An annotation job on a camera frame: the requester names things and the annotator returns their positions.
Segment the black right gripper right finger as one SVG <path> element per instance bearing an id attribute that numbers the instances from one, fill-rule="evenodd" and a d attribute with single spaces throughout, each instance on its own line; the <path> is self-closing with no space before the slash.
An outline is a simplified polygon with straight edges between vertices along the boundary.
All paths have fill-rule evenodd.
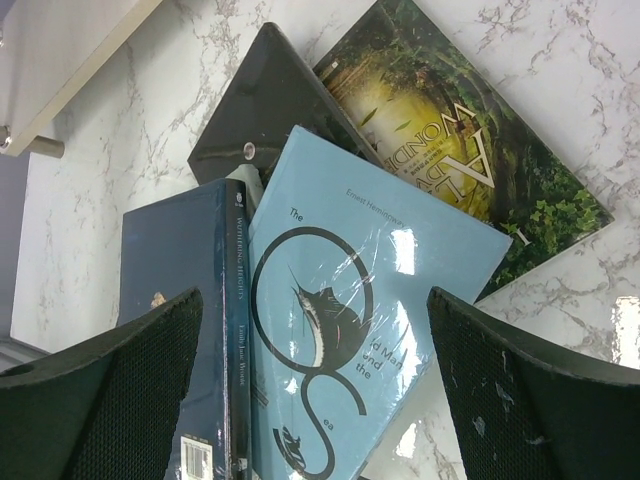
<path id="1" fill-rule="evenodd" d="M 638 370 L 561 347 L 439 287 L 427 308 L 468 478 L 638 478 Z"/>

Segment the dark blue Wuthering Heights book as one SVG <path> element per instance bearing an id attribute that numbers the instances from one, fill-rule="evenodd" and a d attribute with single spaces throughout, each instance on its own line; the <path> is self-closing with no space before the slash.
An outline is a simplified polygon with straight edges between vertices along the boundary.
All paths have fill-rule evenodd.
<path id="1" fill-rule="evenodd" d="M 190 288 L 201 296 L 167 479 L 252 476 L 247 202 L 242 181 L 218 179 L 123 218 L 118 322 Z"/>

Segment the light blue Hemingway book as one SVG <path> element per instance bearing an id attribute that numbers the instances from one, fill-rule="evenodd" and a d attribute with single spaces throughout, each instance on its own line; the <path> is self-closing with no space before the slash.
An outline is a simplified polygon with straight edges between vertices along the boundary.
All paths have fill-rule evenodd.
<path id="1" fill-rule="evenodd" d="M 249 230 L 257 476 L 357 478 L 433 360 L 430 290 L 474 302 L 510 244 L 294 127 Z"/>

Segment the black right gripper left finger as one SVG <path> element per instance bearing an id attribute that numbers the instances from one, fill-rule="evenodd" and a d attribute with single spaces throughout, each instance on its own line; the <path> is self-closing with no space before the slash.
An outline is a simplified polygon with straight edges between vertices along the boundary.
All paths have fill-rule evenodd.
<path id="1" fill-rule="evenodd" d="M 200 307 L 191 288 L 124 325 L 3 371 L 2 478 L 163 478 Z"/>

